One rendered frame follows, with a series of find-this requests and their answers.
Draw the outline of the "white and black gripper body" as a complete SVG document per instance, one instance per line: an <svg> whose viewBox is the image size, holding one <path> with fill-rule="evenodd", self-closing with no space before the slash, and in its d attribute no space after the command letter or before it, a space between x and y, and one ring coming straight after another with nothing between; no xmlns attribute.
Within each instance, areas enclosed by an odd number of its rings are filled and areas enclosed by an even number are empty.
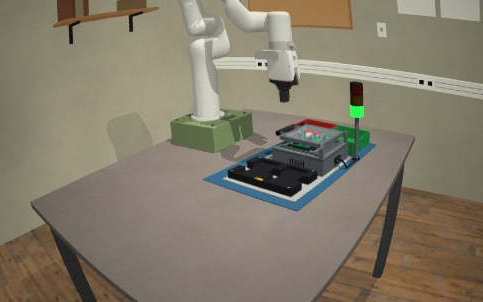
<svg viewBox="0 0 483 302"><path fill-rule="evenodd" d="M297 79L299 80L300 69L296 51L285 50L282 52L284 55L284 60L267 60L268 78L271 80L291 82L294 80L296 72L296 74L298 74Z"/></svg>

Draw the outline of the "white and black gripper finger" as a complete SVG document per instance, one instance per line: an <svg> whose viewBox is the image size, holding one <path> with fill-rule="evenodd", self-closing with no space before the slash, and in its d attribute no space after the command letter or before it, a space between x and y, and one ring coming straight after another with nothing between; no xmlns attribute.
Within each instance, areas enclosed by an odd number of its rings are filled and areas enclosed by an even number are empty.
<svg viewBox="0 0 483 302"><path fill-rule="evenodd" d="M275 84L277 86L277 89L279 90L279 98L280 98L280 102L282 102L282 93L281 91L283 90L283 81L279 81L279 80L271 80L269 79L269 82Z"/></svg>
<svg viewBox="0 0 483 302"><path fill-rule="evenodd" d="M295 72L294 80L292 82L283 81L283 90L281 91L283 103L289 101L289 98L290 98L289 97L289 89L291 89L291 87L294 86L294 85L298 85L298 79L297 79L297 76L296 76L296 72Z"/></svg>

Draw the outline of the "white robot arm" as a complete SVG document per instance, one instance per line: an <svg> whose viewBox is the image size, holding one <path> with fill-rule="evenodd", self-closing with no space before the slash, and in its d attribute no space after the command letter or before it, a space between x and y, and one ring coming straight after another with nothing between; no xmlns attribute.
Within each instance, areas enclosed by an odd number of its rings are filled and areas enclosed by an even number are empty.
<svg viewBox="0 0 483 302"><path fill-rule="evenodd" d="M268 32L270 50L255 51L255 59L284 60L283 52L278 51L293 50L296 47L292 42L288 12L250 12L240 3L242 0L221 1L225 4L227 17L240 30L247 33ZM189 108L193 111L191 119L220 119L224 117L224 112L220 111L217 69L212 60L224 58L230 51L224 22L216 14L206 14L200 0L178 2L188 34L208 36L193 41L188 48L194 94L194 105Z"/></svg>

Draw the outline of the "green bin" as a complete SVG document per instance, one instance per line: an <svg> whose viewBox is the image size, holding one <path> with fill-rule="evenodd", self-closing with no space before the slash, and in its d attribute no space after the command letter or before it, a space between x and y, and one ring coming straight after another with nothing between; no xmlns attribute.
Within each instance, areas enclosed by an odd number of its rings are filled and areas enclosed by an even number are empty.
<svg viewBox="0 0 483 302"><path fill-rule="evenodd" d="M339 130L339 131L348 131L348 155L354 156L354 143L355 143L355 128L346 127L338 125L332 129ZM361 137L361 138L360 138ZM344 135L337 140L344 141ZM370 140L370 131L360 130L359 129L359 144L358 144L358 152L362 150L367 144L369 144Z"/></svg>

